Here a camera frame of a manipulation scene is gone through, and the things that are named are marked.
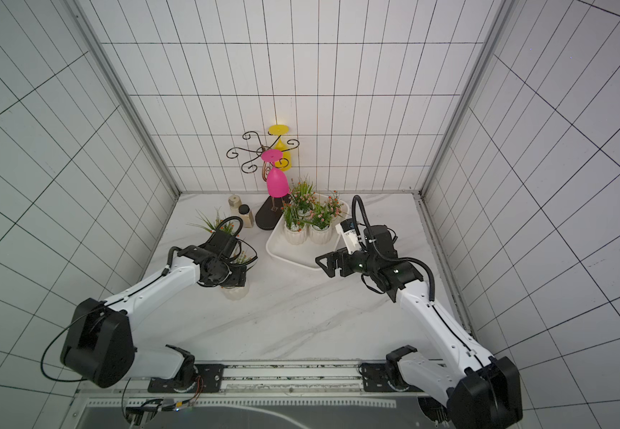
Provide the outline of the orange potted plant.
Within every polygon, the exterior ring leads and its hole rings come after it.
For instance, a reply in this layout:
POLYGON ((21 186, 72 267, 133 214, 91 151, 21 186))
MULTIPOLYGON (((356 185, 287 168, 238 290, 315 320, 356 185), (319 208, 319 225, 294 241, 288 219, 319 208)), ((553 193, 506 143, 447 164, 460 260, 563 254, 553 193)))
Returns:
POLYGON ((219 211, 216 211, 216 215, 214 219, 207 217, 202 211, 197 210, 198 219, 200 223, 196 223, 195 227, 202 229, 207 232, 214 232, 215 230, 219 230, 222 232, 226 232, 229 235, 236 235, 236 226, 235 223, 230 219, 226 223, 224 217, 221 216, 219 211))

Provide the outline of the pink potted plant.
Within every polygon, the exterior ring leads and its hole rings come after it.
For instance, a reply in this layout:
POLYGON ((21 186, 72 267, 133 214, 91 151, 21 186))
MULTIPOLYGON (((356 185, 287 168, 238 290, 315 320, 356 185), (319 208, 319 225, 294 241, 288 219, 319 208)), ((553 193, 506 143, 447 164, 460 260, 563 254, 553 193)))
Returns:
POLYGON ((309 225, 309 237, 313 243, 324 245, 333 234, 334 209, 329 200, 314 205, 311 214, 306 220, 309 225))

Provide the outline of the green potted plant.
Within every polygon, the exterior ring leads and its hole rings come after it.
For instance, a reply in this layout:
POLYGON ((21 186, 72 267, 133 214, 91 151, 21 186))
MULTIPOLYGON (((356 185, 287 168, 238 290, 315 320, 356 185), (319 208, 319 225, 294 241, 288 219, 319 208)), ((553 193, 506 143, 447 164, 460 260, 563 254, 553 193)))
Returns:
POLYGON ((304 220, 292 202, 283 204, 283 233, 288 243, 294 246, 303 244, 307 238, 304 220))
POLYGON ((317 194, 315 186, 308 180, 293 182, 291 188, 291 202, 296 207, 300 218, 308 218, 315 209, 317 194))

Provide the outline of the small red flower potted plant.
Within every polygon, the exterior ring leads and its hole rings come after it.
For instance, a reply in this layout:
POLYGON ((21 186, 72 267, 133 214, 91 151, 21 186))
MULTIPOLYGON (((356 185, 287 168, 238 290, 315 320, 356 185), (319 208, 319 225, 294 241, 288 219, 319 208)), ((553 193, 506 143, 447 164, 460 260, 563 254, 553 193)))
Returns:
POLYGON ((347 219, 349 214, 349 206, 346 202, 340 199, 340 194, 338 191, 333 191, 327 196, 325 205, 331 213, 332 226, 347 219))

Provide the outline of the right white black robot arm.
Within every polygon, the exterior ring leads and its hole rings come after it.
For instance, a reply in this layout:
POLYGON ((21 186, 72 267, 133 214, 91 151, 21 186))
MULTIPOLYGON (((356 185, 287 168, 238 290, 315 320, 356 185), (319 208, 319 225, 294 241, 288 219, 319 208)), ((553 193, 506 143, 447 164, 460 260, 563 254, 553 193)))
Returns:
POLYGON ((423 327, 441 356, 427 359, 411 345, 390 352, 382 385, 392 391, 418 389, 441 405, 458 428, 509 428, 523 417, 521 377, 507 357, 494 357, 435 298, 433 271, 423 261, 399 257, 385 225, 360 231, 348 219, 336 226, 345 245, 315 261, 329 277, 358 273, 369 290, 383 294, 423 327))

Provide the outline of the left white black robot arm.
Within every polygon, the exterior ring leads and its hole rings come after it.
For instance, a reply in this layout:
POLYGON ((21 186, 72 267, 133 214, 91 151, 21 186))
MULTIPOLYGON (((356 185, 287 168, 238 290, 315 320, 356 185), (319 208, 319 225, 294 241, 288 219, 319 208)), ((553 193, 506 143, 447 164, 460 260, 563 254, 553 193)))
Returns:
POLYGON ((242 288, 257 255, 235 235, 214 231, 201 245, 170 248, 160 271, 106 300, 87 299, 59 334, 60 361, 100 388, 140 377, 164 380, 175 391, 197 385, 194 356, 178 346, 138 346, 133 334, 158 307, 191 286, 242 288))

